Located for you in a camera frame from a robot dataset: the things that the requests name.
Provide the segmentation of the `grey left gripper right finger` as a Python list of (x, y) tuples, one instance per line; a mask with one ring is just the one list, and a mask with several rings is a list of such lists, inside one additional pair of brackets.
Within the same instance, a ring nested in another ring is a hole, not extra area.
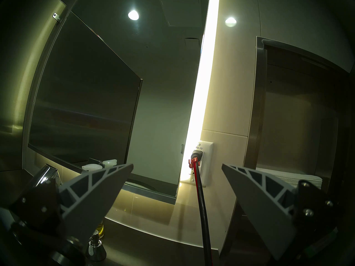
[(308, 261), (335, 241), (337, 205), (310, 181), (293, 187), (269, 173), (226, 164), (221, 169), (271, 261)]

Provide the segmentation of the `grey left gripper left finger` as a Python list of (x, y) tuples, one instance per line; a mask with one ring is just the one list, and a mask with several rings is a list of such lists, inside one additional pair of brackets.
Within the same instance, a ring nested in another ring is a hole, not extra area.
[(57, 186), (46, 179), (29, 187), (10, 205), (25, 225), (39, 233), (88, 242), (113, 206), (134, 165), (85, 172)]

